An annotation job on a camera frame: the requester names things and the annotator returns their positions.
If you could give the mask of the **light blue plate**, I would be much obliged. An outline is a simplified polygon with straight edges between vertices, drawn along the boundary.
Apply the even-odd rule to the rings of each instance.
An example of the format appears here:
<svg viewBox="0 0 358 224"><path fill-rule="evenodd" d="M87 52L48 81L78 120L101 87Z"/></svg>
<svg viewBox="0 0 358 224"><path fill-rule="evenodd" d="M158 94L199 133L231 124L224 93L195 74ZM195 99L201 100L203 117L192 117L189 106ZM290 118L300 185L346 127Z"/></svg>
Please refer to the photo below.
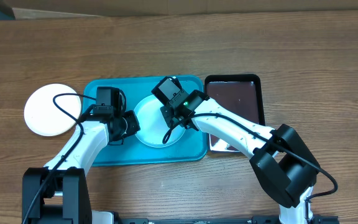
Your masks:
<svg viewBox="0 0 358 224"><path fill-rule="evenodd" d="M153 95L141 100L134 109L138 119L140 130L136 132L136 138L150 147L167 147L176 143L185 133L181 126L176 127L167 143L163 143L163 137L169 130L160 108L161 102Z"/></svg>

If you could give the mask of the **white plate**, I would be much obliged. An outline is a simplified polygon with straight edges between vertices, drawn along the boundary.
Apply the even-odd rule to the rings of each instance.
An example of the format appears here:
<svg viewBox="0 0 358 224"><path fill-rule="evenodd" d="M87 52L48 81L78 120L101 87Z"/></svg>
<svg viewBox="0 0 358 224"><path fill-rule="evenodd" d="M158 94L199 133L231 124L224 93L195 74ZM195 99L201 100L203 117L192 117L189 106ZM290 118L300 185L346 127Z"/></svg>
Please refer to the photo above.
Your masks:
<svg viewBox="0 0 358 224"><path fill-rule="evenodd" d="M71 87L59 83L45 85L33 92L24 108L28 128L41 136L67 132L75 125L69 115L78 118L81 113L81 100L75 93Z"/></svg>

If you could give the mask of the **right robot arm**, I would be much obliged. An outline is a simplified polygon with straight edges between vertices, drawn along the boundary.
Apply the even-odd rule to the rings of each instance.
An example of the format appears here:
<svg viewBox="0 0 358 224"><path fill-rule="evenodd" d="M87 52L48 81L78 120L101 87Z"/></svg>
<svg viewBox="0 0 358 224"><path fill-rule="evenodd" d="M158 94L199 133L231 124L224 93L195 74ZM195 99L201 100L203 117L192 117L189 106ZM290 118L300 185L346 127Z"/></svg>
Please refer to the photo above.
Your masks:
<svg viewBox="0 0 358 224"><path fill-rule="evenodd" d="M187 93L176 77L164 77L152 94L170 130L177 126L225 141L249 159L263 190L280 206L280 223L310 223L310 200L319 164L298 133L248 121L199 90Z"/></svg>

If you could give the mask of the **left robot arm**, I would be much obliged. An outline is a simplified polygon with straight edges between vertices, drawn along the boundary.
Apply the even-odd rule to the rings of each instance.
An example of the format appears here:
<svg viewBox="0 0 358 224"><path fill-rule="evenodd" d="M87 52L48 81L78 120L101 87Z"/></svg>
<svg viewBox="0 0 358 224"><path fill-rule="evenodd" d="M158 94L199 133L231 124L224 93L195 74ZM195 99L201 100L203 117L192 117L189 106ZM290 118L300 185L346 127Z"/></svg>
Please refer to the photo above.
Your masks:
<svg viewBox="0 0 358 224"><path fill-rule="evenodd" d="M82 98L71 87L54 83L33 92L25 104L25 123L34 133L57 136L75 130L53 159L24 173L23 223L115 223L113 212L91 208L86 175L102 149L122 145L140 125L118 88L97 88L85 110Z"/></svg>

